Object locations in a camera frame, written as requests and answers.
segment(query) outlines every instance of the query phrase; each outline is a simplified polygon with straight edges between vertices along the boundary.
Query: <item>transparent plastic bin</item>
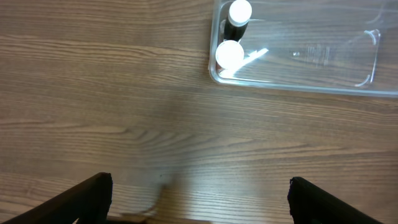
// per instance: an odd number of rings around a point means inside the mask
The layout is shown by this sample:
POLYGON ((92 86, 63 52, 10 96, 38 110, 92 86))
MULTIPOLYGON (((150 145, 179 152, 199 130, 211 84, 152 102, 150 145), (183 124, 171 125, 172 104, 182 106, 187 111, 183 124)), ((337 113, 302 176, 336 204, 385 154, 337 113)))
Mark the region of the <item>transparent plastic bin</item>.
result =
POLYGON ((234 69, 216 62, 231 0, 216 0, 209 71, 223 84, 369 96, 398 96, 397 36, 389 37, 385 66, 377 67, 386 32, 398 34, 397 1, 250 1, 252 17, 234 69))

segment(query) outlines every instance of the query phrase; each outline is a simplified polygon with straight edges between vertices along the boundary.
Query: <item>table top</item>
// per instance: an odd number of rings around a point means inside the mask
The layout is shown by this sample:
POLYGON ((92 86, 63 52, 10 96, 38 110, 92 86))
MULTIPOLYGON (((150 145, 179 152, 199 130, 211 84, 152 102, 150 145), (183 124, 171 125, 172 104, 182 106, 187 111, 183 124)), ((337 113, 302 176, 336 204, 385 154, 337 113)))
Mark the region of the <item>table top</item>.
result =
POLYGON ((166 186, 153 222, 292 223, 289 179, 302 176, 397 223, 398 101, 217 85, 212 12, 213 0, 0 1, 0 222, 105 171, 112 215, 166 186))

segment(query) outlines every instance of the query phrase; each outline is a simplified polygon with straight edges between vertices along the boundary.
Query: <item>dark bottle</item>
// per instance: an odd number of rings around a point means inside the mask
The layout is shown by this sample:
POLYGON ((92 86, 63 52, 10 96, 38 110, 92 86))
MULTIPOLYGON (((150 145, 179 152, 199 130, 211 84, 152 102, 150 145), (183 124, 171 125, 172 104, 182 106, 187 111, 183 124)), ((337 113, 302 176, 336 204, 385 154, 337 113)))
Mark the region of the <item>dark bottle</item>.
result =
POLYGON ((251 5, 246 0, 235 0, 231 4, 225 22, 224 40, 242 39, 252 13, 251 5))

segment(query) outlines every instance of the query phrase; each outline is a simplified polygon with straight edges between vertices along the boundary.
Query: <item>round white lid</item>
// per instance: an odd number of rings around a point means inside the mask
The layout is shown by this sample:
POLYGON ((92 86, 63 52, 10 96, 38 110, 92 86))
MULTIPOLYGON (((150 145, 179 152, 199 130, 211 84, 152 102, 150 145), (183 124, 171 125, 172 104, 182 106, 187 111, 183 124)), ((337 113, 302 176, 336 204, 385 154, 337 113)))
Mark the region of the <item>round white lid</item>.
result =
POLYGON ((229 8, 228 18, 236 27, 244 26, 250 20, 252 13, 251 5, 246 0, 235 0, 229 8))
POLYGON ((222 42, 216 50, 216 61, 224 69, 232 69, 240 66, 244 58, 244 50, 235 40, 222 42))

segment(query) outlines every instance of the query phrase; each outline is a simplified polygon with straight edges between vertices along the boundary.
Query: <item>bottle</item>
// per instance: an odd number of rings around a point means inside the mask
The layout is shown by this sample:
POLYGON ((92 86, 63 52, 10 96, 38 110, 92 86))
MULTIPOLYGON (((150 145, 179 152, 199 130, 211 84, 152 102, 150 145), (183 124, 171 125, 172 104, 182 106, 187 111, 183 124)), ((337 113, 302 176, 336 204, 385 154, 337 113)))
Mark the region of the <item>bottle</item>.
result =
POLYGON ((229 8, 225 22, 224 40, 239 42, 246 31, 251 13, 252 8, 247 0, 235 0, 229 8))

